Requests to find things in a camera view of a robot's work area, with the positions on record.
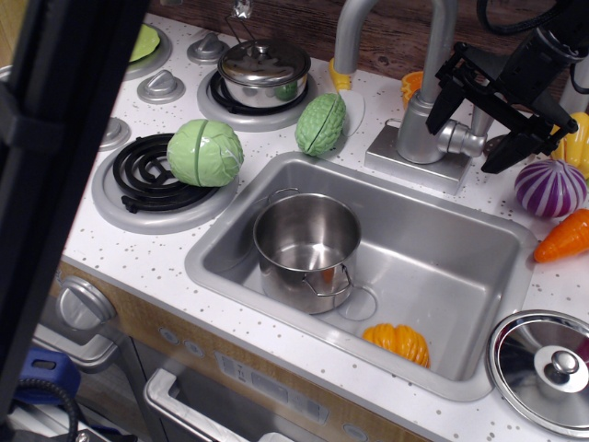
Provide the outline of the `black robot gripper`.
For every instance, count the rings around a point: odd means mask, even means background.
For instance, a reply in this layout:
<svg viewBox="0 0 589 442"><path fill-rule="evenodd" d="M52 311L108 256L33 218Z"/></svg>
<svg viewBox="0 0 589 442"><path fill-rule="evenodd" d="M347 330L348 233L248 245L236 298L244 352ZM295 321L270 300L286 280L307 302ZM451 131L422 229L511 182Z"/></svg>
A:
<svg viewBox="0 0 589 442"><path fill-rule="evenodd" d="M579 42L568 31L539 27L509 56L458 42L454 53L436 73L442 88L426 121L438 134L466 99L505 127L517 132L571 134L578 125L548 92L552 81L579 62ZM510 132L489 153L481 170L499 174L534 154L555 150L550 140Z"/></svg>

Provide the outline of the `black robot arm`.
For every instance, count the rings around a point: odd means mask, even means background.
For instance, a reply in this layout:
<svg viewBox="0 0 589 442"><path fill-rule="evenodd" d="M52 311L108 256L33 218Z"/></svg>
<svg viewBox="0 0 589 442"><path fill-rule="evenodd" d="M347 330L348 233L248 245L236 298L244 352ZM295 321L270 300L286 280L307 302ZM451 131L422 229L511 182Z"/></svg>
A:
<svg viewBox="0 0 589 442"><path fill-rule="evenodd" d="M509 56L456 43L437 72L441 93L426 121L437 134L468 100L509 133L488 155L482 169L498 174L531 154L549 155L579 125L550 95L564 69L588 54L588 4L559 1L557 15L535 27Z"/></svg>

